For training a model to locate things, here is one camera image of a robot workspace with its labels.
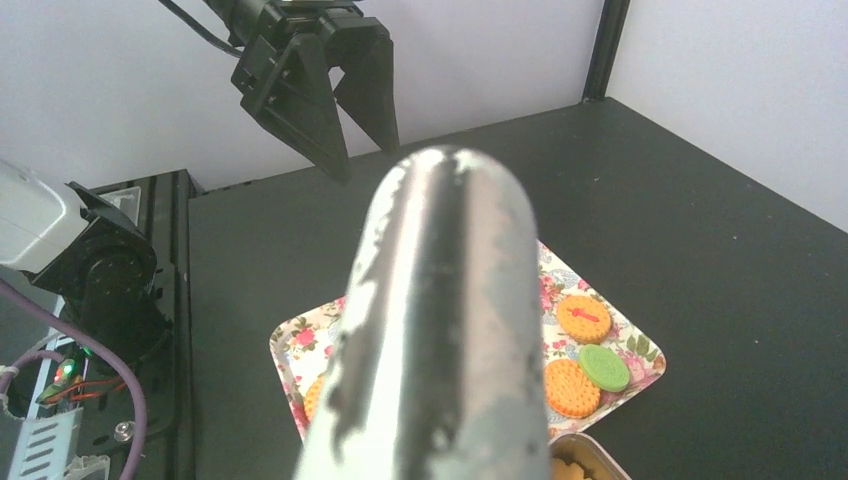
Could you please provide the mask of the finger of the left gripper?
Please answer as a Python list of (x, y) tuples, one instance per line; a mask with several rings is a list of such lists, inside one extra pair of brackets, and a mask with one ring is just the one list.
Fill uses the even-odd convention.
[(264, 130), (339, 183), (351, 166), (323, 45), (294, 35), (279, 48), (257, 35), (239, 60), (241, 107)]
[(334, 93), (339, 106), (385, 152), (400, 146), (394, 100), (394, 45), (372, 36), (343, 57), (344, 72)]

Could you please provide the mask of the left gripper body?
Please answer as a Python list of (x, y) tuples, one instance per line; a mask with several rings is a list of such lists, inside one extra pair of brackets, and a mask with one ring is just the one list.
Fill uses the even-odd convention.
[(244, 106), (389, 106), (391, 37), (353, 1), (235, 1)]

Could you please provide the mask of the metal tongs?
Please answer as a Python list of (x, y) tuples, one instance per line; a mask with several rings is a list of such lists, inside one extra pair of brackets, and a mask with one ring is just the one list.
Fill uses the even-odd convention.
[(430, 147), (370, 203), (298, 479), (547, 479), (537, 229), (516, 177)]

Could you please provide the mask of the floral cookie tray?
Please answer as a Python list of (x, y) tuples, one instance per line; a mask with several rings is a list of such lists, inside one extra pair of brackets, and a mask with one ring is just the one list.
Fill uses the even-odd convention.
[[(597, 406), (587, 416), (564, 416), (559, 410), (547, 406), (548, 433), (555, 438), (564, 433), (586, 430), (645, 390), (665, 373), (666, 358), (655, 342), (544, 244), (539, 245), (538, 263), (545, 361), (557, 363), (569, 360), (579, 365), (578, 352), (589, 344), (575, 341), (560, 327), (556, 308), (566, 296), (585, 295), (600, 301), (612, 317), (612, 328), (607, 337), (594, 345), (613, 350), (631, 373), (630, 384), (625, 390), (613, 393), (600, 389)], [(304, 397), (327, 368), (340, 333), (339, 321), (344, 306), (343, 297), (320, 305), (283, 321), (270, 336), (270, 353), (301, 438), (306, 436), (312, 416)]]

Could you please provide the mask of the pink divided cookie tin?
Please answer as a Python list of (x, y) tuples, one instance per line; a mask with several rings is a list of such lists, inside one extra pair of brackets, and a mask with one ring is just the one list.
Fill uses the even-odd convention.
[(552, 458), (576, 465), (584, 479), (630, 480), (631, 476), (592, 437), (584, 433), (564, 433), (550, 440)]

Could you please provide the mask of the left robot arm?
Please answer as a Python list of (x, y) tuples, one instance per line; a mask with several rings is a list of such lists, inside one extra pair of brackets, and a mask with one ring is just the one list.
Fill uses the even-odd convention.
[[(351, 176), (339, 116), (383, 151), (398, 148), (394, 44), (354, 1), (213, 1), (220, 39), (173, 2), (167, 8), (237, 59), (232, 84), (264, 130), (333, 180)], [(134, 364), (164, 339), (157, 256), (117, 207), (82, 185), (1, 166), (1, 263), (61, 296), (72, 324)]]

